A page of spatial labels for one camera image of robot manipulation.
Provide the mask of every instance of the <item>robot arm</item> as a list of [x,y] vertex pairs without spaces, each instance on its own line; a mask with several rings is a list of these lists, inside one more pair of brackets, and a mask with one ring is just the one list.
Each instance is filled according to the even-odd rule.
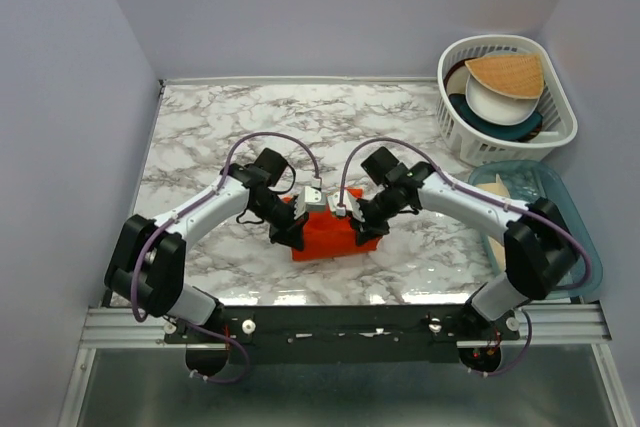
[[[232,164],[224,185],[212,198],[205,201],[220,179],[181,206],[153,219],[134,215],[122,228],[105,284],[129,299],[134,266],[143,245],[159,226],[175,219],[145,256],[138,283],[138,302],[154,317],[166,315],[196,325],[206,324],[213,319],[220,304],[209,294],[184,283],[185,256],[189,249],[228,218],[250,210],[270,225],[272,243],[301,250],[304,248],[302,228],[309,218],[308,212],[324,209],[319,183],[305,187],[290,203],[270,190],[287,166],[280,154],[264,149],[252,164]],[[190,206],[196,207],[178,218],[178,214]]]
[[[356,200],[345,192],[345,206],[350,211],[359,245],[387,234],[387,221],[407,207],[416,213],[422,209],[443,213],[504,245],[506,272],[477,291],[463,308],[463,323],[470,329],[474,329],[474,325],[486,326],[531,300],[546,298],[578,260],[573,248],[553,229],[519,213],[488,204],[463,190],[492,197],[500,204],[509,202],[547,218],[566,231],[558,208],[547,199],[540,198],[527,204],[458,181],[454,185],[464,185],[464,189],[452,187],[428,163],[419,162],[408,169],[384,147],[369,156],[362,167],[384,189],[370,200]],[[329,203],[338,212],[336,196],[329,199]]]

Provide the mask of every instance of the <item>red toy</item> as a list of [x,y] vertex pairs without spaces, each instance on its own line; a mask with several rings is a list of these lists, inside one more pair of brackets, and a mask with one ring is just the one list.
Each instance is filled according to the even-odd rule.
[[[362,189],[348,190],[354,197],[362,197]],[[309,214],[303,235],[304,250],[291,249],[291,257],[297,262],[362,254],[376,250],[380,242],[378,238],[357,246],[356,233],[349,225],[349,219],[333,216],[329,207],[324,212]]]

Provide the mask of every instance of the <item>light purple wall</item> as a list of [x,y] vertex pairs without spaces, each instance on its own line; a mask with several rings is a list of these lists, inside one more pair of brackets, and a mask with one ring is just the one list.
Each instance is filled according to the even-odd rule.
[[0,13],[0,425],[55,425],[158,83],[116,0]]
[[535,33],[557,0],[118,0],[163,78],[435,75],[451,42]]
[[640,420],[640,1],[560,0],[541,41],[580,123],[552,163],[602,257],[612,351]]

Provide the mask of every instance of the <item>marble countertop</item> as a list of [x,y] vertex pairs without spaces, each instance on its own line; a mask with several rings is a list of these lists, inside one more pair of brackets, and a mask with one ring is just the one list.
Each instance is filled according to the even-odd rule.
[[[379,136],[422,148],[466,180],[471,168],[446,150],[438,133],[438,95],[435,83],[168,86],[135,211],[153,217],[189,199],[213,182],[239,137],[265,130],[309,145],[327,191],[337,188],[351,150]],[[251,162],[267,146],[291,162],[299,181],[310,180],[306,154],[286,140],[252,139],[235,160]],[[365,196],[376,189],[359,164],[377,147],[360,151],[348,176],[348,185],[364,188]],[[389,147],[409,167],[419,160]],[[287,181],[285,175],[279,186]],[[465,225],[433,212],[390,224],[375,252],[293,262],[288,248],[269,243],[267,226],[230,219],[188,253],[186,281],[228,305],[362,305],[462,303],[493,277],[480,235]]]

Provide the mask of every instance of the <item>laundry basket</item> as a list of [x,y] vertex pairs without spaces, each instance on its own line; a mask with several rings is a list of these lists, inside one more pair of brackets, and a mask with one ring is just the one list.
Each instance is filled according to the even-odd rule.
[[[536,110],[543,118],[542,130],[529,142],[508,142],[478,132],[458,115],[447,97],[444,78],[453,65],[494,51],[540,55],[545,86]],[[542,160],[556,147],[571,142],[578,131],[576,117],[549,55],[540,44],[526,37],[479,35],[459,40],[440,57],[438,87],[441,99],[436,112],[440,134],[452,152],[474,166],[504,160]]]

